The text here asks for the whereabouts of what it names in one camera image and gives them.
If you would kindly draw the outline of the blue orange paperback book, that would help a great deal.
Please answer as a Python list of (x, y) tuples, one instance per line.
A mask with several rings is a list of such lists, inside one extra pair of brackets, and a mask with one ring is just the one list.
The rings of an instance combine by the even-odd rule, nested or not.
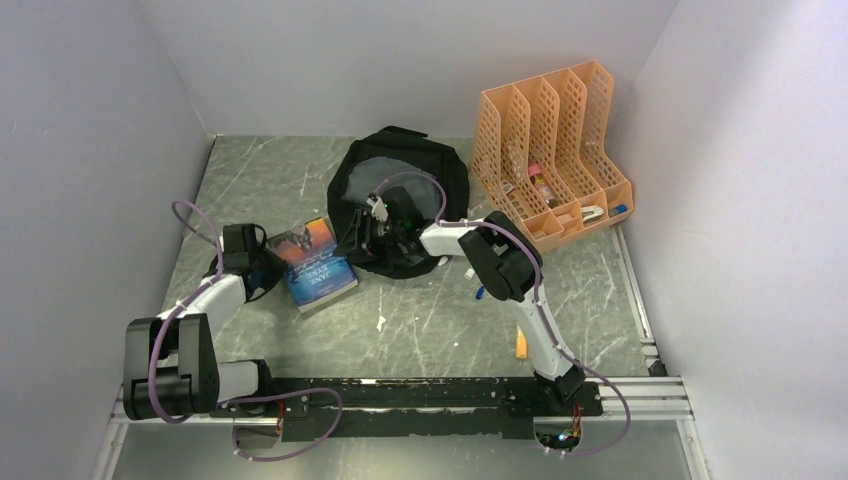
[(359, 280), (343, 256), (323, 217), (314, 218), (269, 239), (270, 250), (285, 264), (284, 280), (300, 312), (307, 312), (350, 291)]

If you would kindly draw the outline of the black student backpack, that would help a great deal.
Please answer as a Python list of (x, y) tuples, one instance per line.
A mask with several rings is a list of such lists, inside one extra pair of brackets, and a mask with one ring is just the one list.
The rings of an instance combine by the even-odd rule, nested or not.
[[(395, 186), (408, 190), (428, 220), (423, 231), (436, 220), (456, 221), (468, 214), (468, 169), (457, 151), (423, 133), (389, 126), (354, 141), (329, 183), (327, 210), (337, 241), (356, 210), (367, 212), (369, 193)], [(422, 262), (348, 262), (390, 279), (409, 279), (432, 271), (439, 261), (429, 254)]]

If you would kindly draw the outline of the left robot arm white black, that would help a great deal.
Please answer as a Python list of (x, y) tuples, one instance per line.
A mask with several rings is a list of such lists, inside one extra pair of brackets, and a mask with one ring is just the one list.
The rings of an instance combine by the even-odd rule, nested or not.
[(123, 408), (131, 420), (181, 421), (236, 399), (249, 414), (273, 409), (277, 388), (261, 359), (220, 362), (213, 336), (242, 305), (270, 292), (286, 264), (257, 224), (224, 228), (199, 293), (126, 329)]

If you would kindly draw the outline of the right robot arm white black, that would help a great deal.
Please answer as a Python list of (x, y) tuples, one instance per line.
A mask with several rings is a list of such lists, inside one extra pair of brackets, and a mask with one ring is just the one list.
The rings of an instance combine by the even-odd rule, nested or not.
[(426, 216), (403, 187), (372, 192), (354, 209), (335, 255), (372, 273), (405, 279), (440, 258), (460, 256), (484, 290), (509, 306), (527, 342), (542, 406), (562, 414), (578, 399), (586, 375), (567, 347), (543, 288), (542, 259), (502, 212), (481, 220)]

